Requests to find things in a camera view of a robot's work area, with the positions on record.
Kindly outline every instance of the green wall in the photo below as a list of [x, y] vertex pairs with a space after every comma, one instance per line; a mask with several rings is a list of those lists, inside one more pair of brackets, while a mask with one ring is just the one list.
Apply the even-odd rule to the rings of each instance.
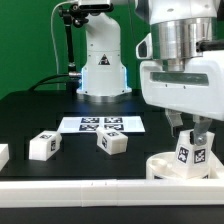
[[[6, 94], [26, 90], [42, 78], [55, 75], [56, 65], [50, 33], [50, 18], [60, 0], [1, 0], [0, 2], [0, 99]], [[132, 38], [127, 6], [117, 6], [110, 13], [121, 26], [122, 63], [128, 69], [128, 85], [140, 88], [139, 64], [135, 57], [134, 42], [141, 41], [149, 32], [131, 7], [135, 41]], [[64, 26], [55, 16], [55, 35], [61, 65], [67, 71], [67, 50]], [[224, 38], [224, 24], [218, 24], [218, 36]], [[84, 66], [85, 30], [73, 29], [75, 60], [78, 69]]]

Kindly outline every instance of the white cube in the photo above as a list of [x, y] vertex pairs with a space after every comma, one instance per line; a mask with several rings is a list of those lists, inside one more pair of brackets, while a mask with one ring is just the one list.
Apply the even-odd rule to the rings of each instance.
[[46, 161], [59, 150], [61, 140], [59, 132], [42, 132], [30, 141], [29, 159]]
[[209, 169], [209, 156], [214, 134], [207, 132], [207, 143], [197, 146], [190, 143], [190, 132], [180, 132], [176, 147], [175, 158], [172, 164], [172, 171], [181, 177], [188, 179], [204, 175]]
[[0, 144], [0, 170], [9, 161], [9, 147], [8, 144]]
[[115, 129], [96, 129], [97, 145], [110, 155], [126, 152], [128, 137]]

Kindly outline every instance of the silver cylinder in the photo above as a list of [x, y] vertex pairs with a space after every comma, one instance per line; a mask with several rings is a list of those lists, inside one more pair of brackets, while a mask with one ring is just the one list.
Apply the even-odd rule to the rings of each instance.
[[164, 70], [184, 70], [184, 59], [202, 56], [201, 40], [216, 39], [216, 18], [194, 18], [151, 25], [153, 59], [164, 60]]

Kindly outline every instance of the table surface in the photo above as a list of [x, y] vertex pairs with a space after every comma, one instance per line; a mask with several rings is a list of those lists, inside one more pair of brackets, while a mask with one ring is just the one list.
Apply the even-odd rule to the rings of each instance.
[[[75, 116], [141, 116], [146, 132], [125, 133], [127, 152], [112, 156], [96, 145], [95, 133], [62, 134], [60, 150], [48, 161], [28, 159], [32, 138], [44, 130], [56, 131], [63, 117]], [[191, 115], [183, 114], [183, 121], [184, 129], [193, 128]], [[164, 109], [146, 105], [140, 91], [133, 91], [130, 99], [113, 104], [78, 101], [66, 91], [14, 92], [0, 101], [0, 130], [0, 144], [8, 143], [10, 152], [10, 161], [0, 172], [0, 181], [143, 179], [146, 160], [156, 153], [174, 151], [177, 143], [171, 137]], [[212, 150], [223, 160], [224, 122], [213, 121], [210, 131], [216, 134]], [[205, 224], [214, 220], [222, 223], [224, 206], [0, 209], [2, 215], [3, 223], [18, 222], [25, 215], [29, 222], [24, 223], [120, 223], [122, 220], [121, 223]]]

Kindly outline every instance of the printed marker sheet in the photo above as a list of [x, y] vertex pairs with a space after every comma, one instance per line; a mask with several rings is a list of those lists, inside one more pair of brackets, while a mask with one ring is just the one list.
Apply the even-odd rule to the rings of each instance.
[[64, 117], [60, 133], [95, 132], [98, 127], [113, 128], [120, 132], [145, 132], [141, 117]]

